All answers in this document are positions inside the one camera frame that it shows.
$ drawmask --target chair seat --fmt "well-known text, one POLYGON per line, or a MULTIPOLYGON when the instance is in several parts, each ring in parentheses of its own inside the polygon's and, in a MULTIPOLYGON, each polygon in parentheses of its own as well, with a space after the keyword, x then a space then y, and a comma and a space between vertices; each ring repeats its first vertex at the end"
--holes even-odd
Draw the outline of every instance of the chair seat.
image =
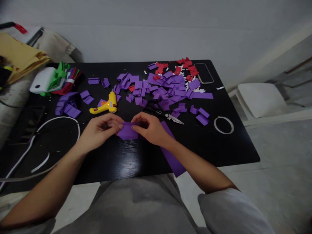
POLYGON ((287 104, 273 84, 239 84, 237 88, 255 118, 287 113, 287 104))

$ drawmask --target black table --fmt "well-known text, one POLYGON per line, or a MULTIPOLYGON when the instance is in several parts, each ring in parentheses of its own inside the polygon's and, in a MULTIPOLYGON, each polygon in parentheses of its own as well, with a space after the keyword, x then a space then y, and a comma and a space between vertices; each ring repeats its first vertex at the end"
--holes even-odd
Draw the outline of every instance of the black table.
MULTIPOLYGON (((100 99, 107 100, 111 87, 119 82, 116 80, 120 73, 130 72, 132 75, 139 75, 140 80, 147 80, 149 73, 147 65, 152 62, 126 62, 126 63, 76 63, 72 66, 82 71, 82 76, 76 81, 73 92, 82 92, 88 89, 91 96, 95 99, 90 105, 85 104, 80 96, 76 98, 78 109, 82 113, 76 118, 83 122, 90 118, 90 107, 96 107, 100 99), (89 85, 87 78, 100 77, 108 78, 111 87, 103 88, 101 84, 89 85)), ((216 90, 216 87, 223 86, 212 62, 210 60, 193 60, 193 63, 205 63, 214 78, 214 83, 201 85, 206 92, 213 93, 214 99, 184 99, 179 103, 186 103, 189 109, 191 105, 196 108, 202 107, 209 114, 209 123, 204 127, 192 113, 181 113, 179 120, 185 123, 180 125, 166 120, 167 125, 175 138, 185 147, 200 155, 216 167, 237 165, 244 163, 259 162, 260 158, 256 149, 247 134, 227 92, 225 89, 216 90), (219 133, 213 125, 213 121, 218 116, 229 118, 235 126, 235 130, 230 135, 219 133)), ((174 71, 177 63, 168 63, 169 70, 174 71)), ((126 94, 129 90, 121 90, 121 101, 118 103, 117 115, 125 121, 130 122, 132 117, 143 110, 143 107, 136 106, 134 102, 126 101, 126 94)), ((40 123, 56 117, 54 110, 59 100, 58 95, 41 97, 31 94, 26 106, 46 107, 44 117, 40 123)), ((152 99, 151 94, 146 94, 145 99, 152 99)), ((178 107, 173 104, 170 109, 178 107)), ((31 175, 30 171, 39 165, 50 152, 50 159, 37 172, 43 171, 56 163, 74 145, 77 139, 77 126, 73 120, 60 119, 54 120, 43 130, 56 126, 62 126, 38 136, 33 147, 24 158, 20 166, 11 177, 25 177, 31 175)), ((218 119, 217 125, 224 132, 230 131, 230 125, 223 119, 218 119)), ((80 124, 83 131, 85 124, 80 124)), ((5 177, 12 166, 17 162, 27 145, 6 145, 1 151, 0 175, 5 177)), ((146 140, 127 140, 123 141, 117 136, 112 136, 107 142, 98 149, 90 152, 86 157, 74 184, 84 184, 99 181, 108 181, 136 176, 150 176, 156 174, 171 173, 164 155, 158 146, 152 145, 146 140)), ((44 175, 36 178, 14 183, 6 183, 2 193, 12 193, 32 189, 44 175)))

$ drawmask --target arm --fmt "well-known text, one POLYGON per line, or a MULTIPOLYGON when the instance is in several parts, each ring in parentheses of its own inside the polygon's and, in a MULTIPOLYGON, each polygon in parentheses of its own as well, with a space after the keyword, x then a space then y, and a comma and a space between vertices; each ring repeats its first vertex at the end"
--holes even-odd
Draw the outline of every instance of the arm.
POLYGON ((112 113, 91 119, 77 143, 0 222, 0 228, 19 228, 55 217, 64 204, 81 164, 93 149, 123 128, 112 113))
POLYGON ((133 125, 132 128, 150 143, 161 146, 172 153, 206 194, 227 188, 237 189, 233 182, 218 168, 167 134, 156 116, 141 112, 133 117, 131 122, 147 122, 149 125, 147 129, 136 125, 133 125))

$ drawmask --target scissor blade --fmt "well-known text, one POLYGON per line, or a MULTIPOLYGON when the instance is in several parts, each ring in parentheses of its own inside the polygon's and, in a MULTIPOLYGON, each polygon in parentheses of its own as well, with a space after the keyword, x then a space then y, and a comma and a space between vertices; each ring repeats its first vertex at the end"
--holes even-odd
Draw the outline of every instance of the scissor blade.
POLYGON ((172 115, 169 115, 168 119, 172 120, 173 122, 176 122, 178 124, 183 124, 183 122, 181 122, 180 120, 178 120, 176 117, 173 117, 172 115))

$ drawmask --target hand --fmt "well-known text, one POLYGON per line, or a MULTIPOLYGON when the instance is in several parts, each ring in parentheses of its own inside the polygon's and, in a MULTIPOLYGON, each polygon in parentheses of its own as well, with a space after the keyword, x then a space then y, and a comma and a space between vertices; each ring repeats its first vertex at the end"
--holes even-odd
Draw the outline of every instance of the hand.
POLYGON ((174 140, 162 127, 159 119, 145 112, 140 112, 133 117, 131 122, 146 122, 149 126, 147 129, 133 125, 132 129, 145 137, 150 143, 164 147, 174 140))
POLYGON ((113 113, 91 119, 74 147, 79 153, 87 154, 119 132, 124 127, 123 122, 121 117, 113 113))

